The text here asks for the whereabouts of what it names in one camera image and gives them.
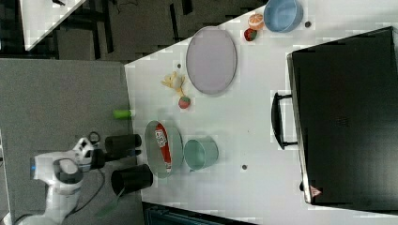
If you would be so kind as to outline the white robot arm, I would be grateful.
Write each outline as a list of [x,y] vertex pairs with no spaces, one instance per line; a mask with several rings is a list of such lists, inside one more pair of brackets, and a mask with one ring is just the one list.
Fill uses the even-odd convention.
[[[14,225],[62,225],[68,216],[83,210],[100,193],[105,185],[105,174],[101,168],[107,162],[124,159],[130,162],[132,154],[124,157],[103,154],[103,151],[96,147],[96,142],[87,138],[81,138],[71,150],[34,156],[30,166],[31,175],[34,180],[43,182],[47,187],[45,210],[42,214],[22,215],[15,220]],[[99,171],[102,177],[101,185],[93,196],[79,207],[84,174],[92,170]]]

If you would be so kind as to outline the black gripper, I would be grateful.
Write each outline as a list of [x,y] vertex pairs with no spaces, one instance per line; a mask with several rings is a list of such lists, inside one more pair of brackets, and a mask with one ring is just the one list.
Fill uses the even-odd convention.
[[120,160],[122,158],[137,157],[142,153],[141,150],[127,150],[122,152],[105,153],[101,149],[95,149],[92,153],[90,169],[101,169],[107,161]]

